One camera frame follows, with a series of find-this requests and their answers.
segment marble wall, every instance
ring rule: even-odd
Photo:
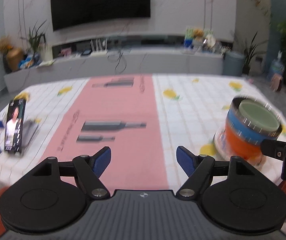
[[[236,0],[151,0],[150,19],[120,19],[83,24],[53,31],[51,0],[4,0],[5,32],[17,46],[26,48],[29,27],[47,20],[46,38],[50,45],[102,35],[184,34],[186,26],[214,30],[218,39],[232,41],[235,30]]]

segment trash can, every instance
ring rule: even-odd
[[[225,54],[223,63],[223,75],[240,77],[243,71],[245,56],[235,51]]]

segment tv screen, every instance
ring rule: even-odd
[[[51,0],[53,30],[119,18],[150,17],[150,0]]]

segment green plate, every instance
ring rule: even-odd
[[[280,125],[275,114],[258,102],[245,99],[238,109],[245,118],[265,131],[274,132]]]

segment blue bowl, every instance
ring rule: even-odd
[[[231,127],[234,129],[235,133],[248,143],[260,145],[264,139],[277,139],[277,137],[271,137],[257,133],[256,131],[242,123],[231,110],[228,111],[226,118],[229,121]]]

